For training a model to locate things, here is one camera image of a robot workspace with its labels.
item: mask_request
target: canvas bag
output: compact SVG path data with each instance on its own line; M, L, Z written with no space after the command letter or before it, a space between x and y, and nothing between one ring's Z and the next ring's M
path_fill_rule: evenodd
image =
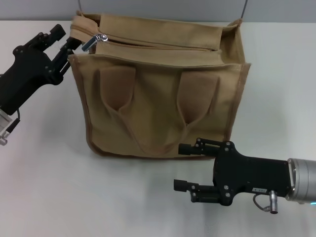
M86 138L102 156L192 158L178 144L229 140L250 64L241 20L222 26L82 14L70 36L90 54L70 55Z

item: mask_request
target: white tabletop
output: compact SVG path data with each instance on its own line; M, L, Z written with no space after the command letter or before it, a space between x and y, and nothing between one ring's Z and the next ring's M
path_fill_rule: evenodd
M68 21L0 22L0 72L13 64L16 46L57 23L69 32ZM233 128L237 150L316 160L316 24L243 23L241 32L252 66ZM51 58L65 40L47 50ZM1 237L316 237L316 206L279 198L279 214L271 215L251 194L225 207L173 190L175 178L212 185L213 161L95 155L71 70L20 110L0 147Z

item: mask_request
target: zipper pull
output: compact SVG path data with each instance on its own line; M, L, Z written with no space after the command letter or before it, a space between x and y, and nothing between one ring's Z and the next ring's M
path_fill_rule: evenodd
M87 43L82 46L82 50L84 52L88 51L92 46L94 46L97 42L105 42L108 40L108 37L105 34L96 34L94 35Z

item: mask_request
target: bag strap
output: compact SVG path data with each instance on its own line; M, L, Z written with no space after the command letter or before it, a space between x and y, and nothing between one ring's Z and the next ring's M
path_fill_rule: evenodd
M208 72L183 72L177 95L177 109L182 120L181 132L175 141L163 146L141 142L131 126L128 109L132 103L136 69L131 66L112 66L100 70L101 100L112 118L131 136L140 150L151 156L161 156L173 150L187 136L188 130L210 110L217 87L217 77Z

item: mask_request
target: gray wall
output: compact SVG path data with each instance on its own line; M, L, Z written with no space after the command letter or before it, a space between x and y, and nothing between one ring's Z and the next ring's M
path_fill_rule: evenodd
M186 21L233 21L245 0L80 0L84 12ZM69 20L78 0L0 0L0 19ZM248 22L316 22L316 0L249 0Z

